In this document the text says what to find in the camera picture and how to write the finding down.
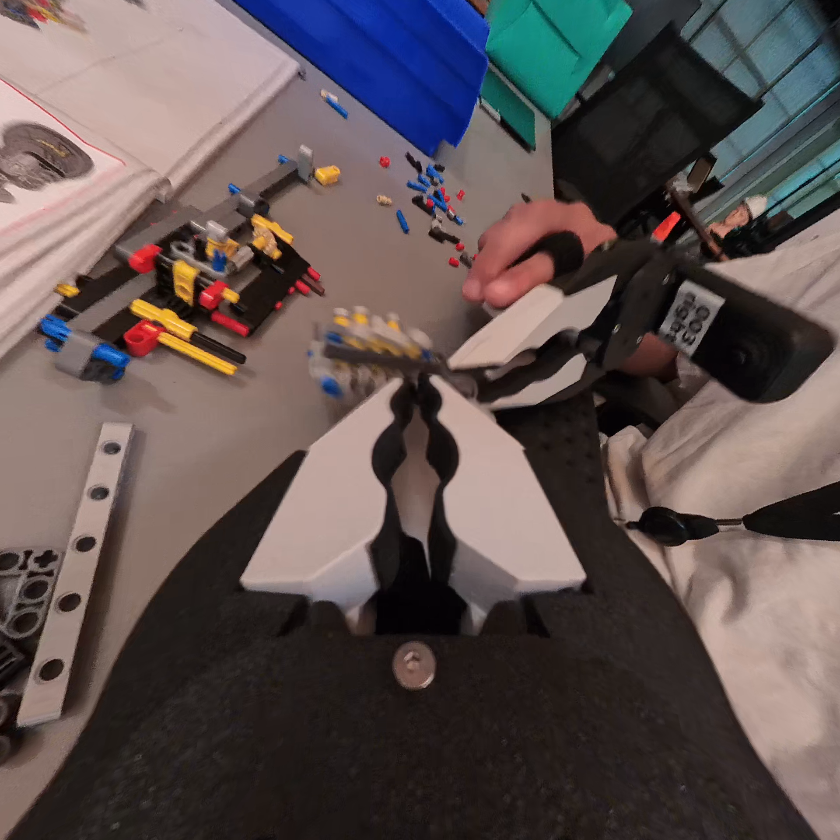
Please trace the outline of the pile of small lego pieces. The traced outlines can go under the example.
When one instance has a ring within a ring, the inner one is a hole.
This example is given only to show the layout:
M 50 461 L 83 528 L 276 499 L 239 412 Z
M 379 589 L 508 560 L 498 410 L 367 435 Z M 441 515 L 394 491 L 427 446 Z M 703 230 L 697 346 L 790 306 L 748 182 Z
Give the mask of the pile of small lego pieces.
M 406 181 L 406 189 L 411 194 L 409 201 L 427 221 L 426 236 L 448 249 L 450 266 L 471 268 L 477 248 L 469 242 L 467 220 L 461 206 L 465 191 L 449 191 L 444 164 L 428 161 L 409 150 L 404 153 L 404 160 L 411 172 Z

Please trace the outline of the black yellow lego chassis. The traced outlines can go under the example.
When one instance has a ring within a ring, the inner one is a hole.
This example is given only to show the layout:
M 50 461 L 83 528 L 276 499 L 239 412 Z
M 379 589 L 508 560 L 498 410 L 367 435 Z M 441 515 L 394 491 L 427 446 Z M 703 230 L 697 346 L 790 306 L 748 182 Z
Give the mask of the black yellow lego chassis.
M 71 321 L 129 280 L 148 276 L 148 290 L 89 333 L 131 359 L 165 348 L 235 375 L 246 356 L 203 332 L 203 324 L 248 338 L 289 298 L 324 297 L 326 290 L 270 210 L 246 218 L 228 205 L 217 207 L 223 209 L 233 211 L 230 221 L 189 210 L 185 220 L 121 244 L 120 266 L 99 279 L 79 276 L 75 286 L 58 287 L 62 302 L 48 315 L 82 331 Z

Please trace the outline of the blue plastic bin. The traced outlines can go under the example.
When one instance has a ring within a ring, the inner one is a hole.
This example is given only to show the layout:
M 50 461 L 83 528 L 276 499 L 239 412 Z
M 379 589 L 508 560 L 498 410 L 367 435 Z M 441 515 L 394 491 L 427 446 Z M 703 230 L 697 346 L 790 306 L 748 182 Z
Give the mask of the blue plastic bin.
M 458 146 L 488 68 L 489 24 L 463 1 L 242 1 L 421 152 Z

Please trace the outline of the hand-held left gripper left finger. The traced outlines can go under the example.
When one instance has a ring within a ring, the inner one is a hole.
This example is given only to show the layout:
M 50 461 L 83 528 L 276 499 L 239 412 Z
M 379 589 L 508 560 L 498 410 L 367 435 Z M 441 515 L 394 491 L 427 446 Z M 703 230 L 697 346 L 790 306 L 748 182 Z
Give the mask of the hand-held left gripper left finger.
M 400 564 L 392 484 L 410 420 L 411 386 L 392 380 L 310 446 L 241 574 L 245 590 L 330 602 L 357 624 Z

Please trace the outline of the dark grey lego beam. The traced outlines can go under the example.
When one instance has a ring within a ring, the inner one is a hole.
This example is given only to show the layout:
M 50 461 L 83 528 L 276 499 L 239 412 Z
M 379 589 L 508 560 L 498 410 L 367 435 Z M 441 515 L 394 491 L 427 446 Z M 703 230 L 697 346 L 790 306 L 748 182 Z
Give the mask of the dark grey lego beam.
M 275 197 L 289 187 L 308 185 L 313 174 L 313 150 L 302 144 L 295 158 L 280 155 L 277 167 L 273 171 L 261 176 L 246 188 L 240 188 L 233 183 L 228 184 L 228 198 L 224 204 L 246 218 L 265 215 Z

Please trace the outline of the dark grey lego frames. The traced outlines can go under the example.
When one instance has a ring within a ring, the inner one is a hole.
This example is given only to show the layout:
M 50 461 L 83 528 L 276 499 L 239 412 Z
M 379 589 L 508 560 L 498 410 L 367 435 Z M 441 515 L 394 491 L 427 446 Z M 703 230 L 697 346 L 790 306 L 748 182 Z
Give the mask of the dark grey lego frames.
M 1 764 L 21 739 L 16 723 L 64 553 L 48 547 L 1 549 Z

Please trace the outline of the green plastic bin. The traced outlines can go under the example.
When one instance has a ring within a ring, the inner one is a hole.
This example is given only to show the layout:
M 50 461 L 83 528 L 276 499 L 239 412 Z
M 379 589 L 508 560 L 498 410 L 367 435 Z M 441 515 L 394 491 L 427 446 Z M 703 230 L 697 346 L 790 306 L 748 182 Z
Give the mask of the green plastic bin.
M 574 99 L 633 14 L 624 1 L 492 1 L 490 63 L 549 121 Z

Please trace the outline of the grey lego block blue pins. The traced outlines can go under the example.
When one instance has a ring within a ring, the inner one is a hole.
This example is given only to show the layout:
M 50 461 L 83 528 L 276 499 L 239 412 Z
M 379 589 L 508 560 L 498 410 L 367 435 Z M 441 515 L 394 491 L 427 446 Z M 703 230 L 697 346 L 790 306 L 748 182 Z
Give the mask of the grey lego block blue pins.
M 92 333 L 72 329 L 56 316 L 43 317 L 38 330 L 54 354 L 56 368 L 81 382 L 110 385 L 120 381 L 130 365 L 127 353 Z

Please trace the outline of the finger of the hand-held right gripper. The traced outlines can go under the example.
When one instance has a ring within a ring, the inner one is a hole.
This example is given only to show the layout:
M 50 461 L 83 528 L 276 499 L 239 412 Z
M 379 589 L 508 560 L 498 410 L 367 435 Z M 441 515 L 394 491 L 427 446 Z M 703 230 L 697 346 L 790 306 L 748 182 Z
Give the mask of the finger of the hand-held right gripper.
M 448 358 L 451 371 L 498 368 L 554 335 L 589 328 L 613 295 L 617 275 L 566 294 L 548 283 L 502 310 Z
M 532 334 L 474 341 L 480 371 L 479 403 L 489 412 L 538 406 L 586 383 L 587 370 L 602 353 L 593 334 Z

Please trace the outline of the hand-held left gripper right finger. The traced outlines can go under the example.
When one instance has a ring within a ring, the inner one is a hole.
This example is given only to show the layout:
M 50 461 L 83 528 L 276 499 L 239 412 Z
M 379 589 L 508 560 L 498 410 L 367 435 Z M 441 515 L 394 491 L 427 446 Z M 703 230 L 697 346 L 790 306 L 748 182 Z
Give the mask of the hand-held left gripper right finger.
M 583 566 L 519 441 L 442 377 L 419 381 L 418 407 L 438 479 L 430 574 L 456 597 L 455 633 L 477 634 L 498 604 L 580 591 Z

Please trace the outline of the person's right hand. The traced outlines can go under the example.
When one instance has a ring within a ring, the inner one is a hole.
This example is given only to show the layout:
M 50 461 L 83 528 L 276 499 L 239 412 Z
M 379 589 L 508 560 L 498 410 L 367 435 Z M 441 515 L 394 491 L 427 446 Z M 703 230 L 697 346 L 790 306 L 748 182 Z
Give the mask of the person's right hand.
M 616 237 L 614 228 L 601 223 L 584 203 L 555 199 L 518 203 L 479 238 L 476 259 L 462 287 L 463 299 L 501 309 L 550 282 L 554 277 L 550 255 L 538 253 L 529 259 L 522 255 L 542 238 L 562 232 L 576 234 L 586 256 Z

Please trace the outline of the open instruction booklet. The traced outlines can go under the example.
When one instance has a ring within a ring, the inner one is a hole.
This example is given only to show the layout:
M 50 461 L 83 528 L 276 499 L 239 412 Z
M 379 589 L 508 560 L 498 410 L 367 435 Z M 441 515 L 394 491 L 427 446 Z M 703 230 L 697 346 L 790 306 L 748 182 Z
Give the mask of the open instruction booklet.
M 1 355 L 300 73 L 219 2 L 2 2 Z

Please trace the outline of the person's white shirt torso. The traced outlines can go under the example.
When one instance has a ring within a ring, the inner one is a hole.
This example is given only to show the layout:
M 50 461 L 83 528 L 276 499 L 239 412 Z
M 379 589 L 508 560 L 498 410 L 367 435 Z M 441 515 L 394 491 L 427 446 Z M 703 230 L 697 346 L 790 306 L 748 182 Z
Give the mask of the person's white shirt torso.
M 838 481 L 838 350 L 769 405 L 676 364 L 673 416 L 601 435 L 615 520 L 653 506 L 735 518 Z M 762 761 L 815 833 L 838 838 L 838 543 L 739 530 L 673 549 L 632 540 L 687 610 Z

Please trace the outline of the grey lego engine assembly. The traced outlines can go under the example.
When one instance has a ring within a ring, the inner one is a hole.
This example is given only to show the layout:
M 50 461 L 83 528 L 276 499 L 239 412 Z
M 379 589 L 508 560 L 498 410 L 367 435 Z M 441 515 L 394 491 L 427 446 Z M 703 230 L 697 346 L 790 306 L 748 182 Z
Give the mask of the grey lego engine assembly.
M 334 308 L 330 320 L 314 326 L 308 369 L 324 395 L 346 403 L 392 380 L 418 386 L 434 375 L 468 399 L 478 396 L 476 381 L 452 372 L 425 332 L 394 313 L 383 317 L 360 306 Z

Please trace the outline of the light grey holed beam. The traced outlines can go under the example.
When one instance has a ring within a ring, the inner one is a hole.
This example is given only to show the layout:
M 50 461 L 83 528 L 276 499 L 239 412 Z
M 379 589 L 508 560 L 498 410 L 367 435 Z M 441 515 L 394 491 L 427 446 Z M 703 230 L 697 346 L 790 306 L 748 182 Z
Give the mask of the light grey holed beam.
M 36 728 L 62 716 L 133 433 L 131 423 L 104 423 L 100 428 L 17 710 L 16 723 L 21 729 Z

